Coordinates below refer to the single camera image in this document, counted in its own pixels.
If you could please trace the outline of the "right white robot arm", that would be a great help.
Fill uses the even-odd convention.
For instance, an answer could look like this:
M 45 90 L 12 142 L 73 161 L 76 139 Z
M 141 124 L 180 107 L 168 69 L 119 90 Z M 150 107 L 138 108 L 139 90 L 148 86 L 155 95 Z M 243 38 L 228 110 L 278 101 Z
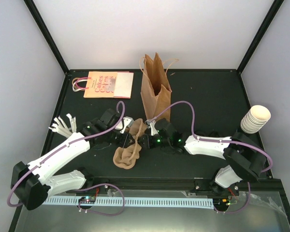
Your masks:
M 271 169 L 273 160 L 243 131 L 233 136 L 208 137 L 195 132 L 178 131 L 166 119 L 148 120 L 147 130 L 138 142 L 145 149 L 169 147 L 178 153 L 203 155 L 225 160 L 209 182 L 211 191 L 220 195 L 241 181 L 256 182 L 261 173 Z

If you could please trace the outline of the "brown pulp cup carrier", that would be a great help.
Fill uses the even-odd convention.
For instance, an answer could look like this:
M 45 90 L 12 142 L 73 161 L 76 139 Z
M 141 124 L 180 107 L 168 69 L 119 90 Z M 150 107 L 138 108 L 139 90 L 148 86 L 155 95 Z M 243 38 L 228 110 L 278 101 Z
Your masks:
M 130 145 L 126 148 L 118 147 L 116 149 L 113 156 L 115 166 L 127 170 L 135 165 L 142 149 L 141 145 L 138 144 L 138 139 L 145 134 L 146 129 L 147 126 L 141 118 L 135 120 L 129 129 L 125 129 L 125 132 L 131 134 L 134 142 L 130 142 Z

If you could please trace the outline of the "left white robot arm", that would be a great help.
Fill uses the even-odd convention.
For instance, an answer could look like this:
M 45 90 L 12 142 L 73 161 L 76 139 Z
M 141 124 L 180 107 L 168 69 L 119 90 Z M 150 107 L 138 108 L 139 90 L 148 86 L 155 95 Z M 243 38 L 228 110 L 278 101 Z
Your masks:
M 17 163 L 13 167 L 11 191 L 20 204 L 28 210 L 42 205 L 48 197 L 70 190 L 91 192 L 93 179 L 82 168 L 65 174 L 56 174 L 70 161 L 89 151 L 97 144 L 111 143 L 127 146 L 131 135 L 126 132 L 134 120 L 123 116 L 113 109 L 106 110 L 99 118 L 75 128 L 75 118 L 71 118 L 71 129 L 64 127 L 60 117 L 51 130 L 66 137 L 66 140 L 44 156 L 25 164 Z

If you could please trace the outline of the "brown paper bag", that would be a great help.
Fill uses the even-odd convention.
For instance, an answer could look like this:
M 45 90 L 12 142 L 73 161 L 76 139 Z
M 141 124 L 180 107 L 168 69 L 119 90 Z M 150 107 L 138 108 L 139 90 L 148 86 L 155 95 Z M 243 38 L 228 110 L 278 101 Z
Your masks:
M 170 120 L 171 110 L 166 108 L 171 105 L 172 89 L 167 72 L 178 61 L 176 58 L 162 61 L 158 53 L 154 58 L 145 54 L 140 59 L 139 66 L 143 73 L 141 98 L 147 120 Z

